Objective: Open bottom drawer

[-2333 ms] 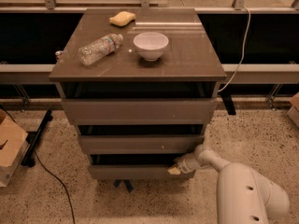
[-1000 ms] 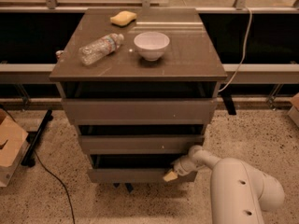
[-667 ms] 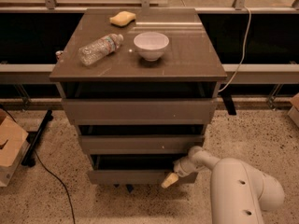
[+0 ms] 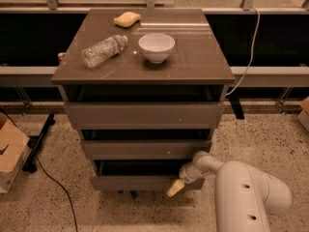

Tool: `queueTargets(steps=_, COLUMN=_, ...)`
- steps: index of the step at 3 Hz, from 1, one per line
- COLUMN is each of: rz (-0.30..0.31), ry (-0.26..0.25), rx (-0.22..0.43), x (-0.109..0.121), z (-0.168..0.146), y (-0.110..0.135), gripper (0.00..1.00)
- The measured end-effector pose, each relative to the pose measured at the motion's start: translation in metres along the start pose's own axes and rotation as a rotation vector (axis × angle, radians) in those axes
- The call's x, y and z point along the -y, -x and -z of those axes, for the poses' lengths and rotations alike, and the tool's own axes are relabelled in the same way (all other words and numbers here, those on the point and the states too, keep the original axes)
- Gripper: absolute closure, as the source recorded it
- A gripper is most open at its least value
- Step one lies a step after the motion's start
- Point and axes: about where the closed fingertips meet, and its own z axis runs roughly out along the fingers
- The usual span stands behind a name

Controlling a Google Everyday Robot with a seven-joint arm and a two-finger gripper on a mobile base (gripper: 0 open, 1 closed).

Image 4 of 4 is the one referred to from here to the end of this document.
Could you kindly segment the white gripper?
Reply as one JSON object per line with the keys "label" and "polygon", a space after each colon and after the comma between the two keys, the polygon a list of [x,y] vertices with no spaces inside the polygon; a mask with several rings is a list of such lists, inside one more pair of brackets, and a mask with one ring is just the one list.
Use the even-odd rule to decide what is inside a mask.
{"label": "white gripper", "polygon": [[206,173],[193,161],[184,164],[179,172],[180,179],[175,180],[167,191],[169,197],[174,196],[184,188],[184,183],[191,184],[206,177]]}

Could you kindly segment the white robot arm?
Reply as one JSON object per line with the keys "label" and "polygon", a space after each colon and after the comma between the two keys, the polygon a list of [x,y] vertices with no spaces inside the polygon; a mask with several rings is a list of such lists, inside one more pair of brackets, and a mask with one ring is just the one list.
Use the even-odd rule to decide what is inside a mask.
{"label": "white robot arm", "polygon": [[267,216],[292,206],[292,193],[283,181],[247,163],[223,162],[203,151],[181,168],[167,195],[210,173],[215,175],[217,232],[270,232]]}

